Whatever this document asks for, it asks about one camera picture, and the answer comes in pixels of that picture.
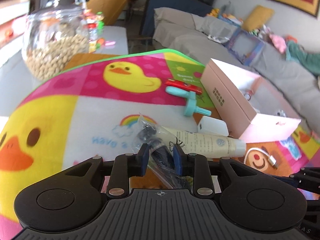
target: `pink box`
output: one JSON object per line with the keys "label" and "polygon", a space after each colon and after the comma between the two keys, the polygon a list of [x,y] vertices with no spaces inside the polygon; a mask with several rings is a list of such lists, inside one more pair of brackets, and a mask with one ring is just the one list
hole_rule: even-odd
{"label": "pink box", "polygon": [[[246,143],[285,140],[301,122],[283,95],[258,74],[211,59],[201,82],[233,138]],[[246,91],[252,93],[250,101]],[[277,116],[279,110],[286,117]]]}

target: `orange beak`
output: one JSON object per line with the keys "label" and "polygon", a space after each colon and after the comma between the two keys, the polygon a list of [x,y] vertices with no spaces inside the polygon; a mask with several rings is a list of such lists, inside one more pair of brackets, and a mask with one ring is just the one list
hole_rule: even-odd
{"label": "orange beak", "polygon": [[122,68],[116,67],[113,69],[110,69],[110,71],[118,73],[118,74],[124,74],[124,75],[130,75],[131,73],[128,71],[123,70]]}
{"label": "orange beak", "polygon": [[22,152],[17,136],[11,137],[0,151],[0,170],[21,171],[33,164],[33,158]]}

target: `ribbed gray surface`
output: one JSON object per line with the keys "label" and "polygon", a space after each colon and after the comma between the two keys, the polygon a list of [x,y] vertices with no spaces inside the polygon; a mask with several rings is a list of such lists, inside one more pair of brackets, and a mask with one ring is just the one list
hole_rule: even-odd
{"label": "ribbed gray surface", "polygon": [[279,234],[246,231],[230,223],[211,200],[186,189],[135,189],[125,199],[111,200],[89,225],[73,232],[44,234],[25,229],[17,240],[307,240],[296,229]]}

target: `colorful mat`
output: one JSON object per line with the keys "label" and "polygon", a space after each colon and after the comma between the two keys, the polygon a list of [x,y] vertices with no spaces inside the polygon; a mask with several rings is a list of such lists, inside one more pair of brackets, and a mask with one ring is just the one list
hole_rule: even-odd
{"label": "colorful mat", "polygon": [[[95,155],[107,161],[132,152],[140,114],[163,126],[197,131],[195,119],[183,115],[185,100],[165,93],[164,81],[202,87],[203,70],[191,58],[163,49],[82,65],[35,89],[0,134],[0,239],[9,240],[21,230],[13,202],[23,188]],[[214,108],[206,92],[197,103]],[[271,153],[280,164],[277,170],[268,162],[263,166],[258,152],[250,153],[247,164],[281,176],[320,165],[320,145],[300,128],[292,137],[248,145]],[[149,174],[145,182],[134,179],[131,186],[163,187]]]}

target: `glass jar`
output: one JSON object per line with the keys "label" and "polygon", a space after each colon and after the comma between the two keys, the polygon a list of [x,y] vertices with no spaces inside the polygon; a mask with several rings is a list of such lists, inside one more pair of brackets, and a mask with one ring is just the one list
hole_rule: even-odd
{"label": "glass jar", "polygon": [[89,51],[83,9],[59,6],[58,2],[29,15],[23,36],[22,57],[30,72],[42,81],[62,71],[75,54]]}

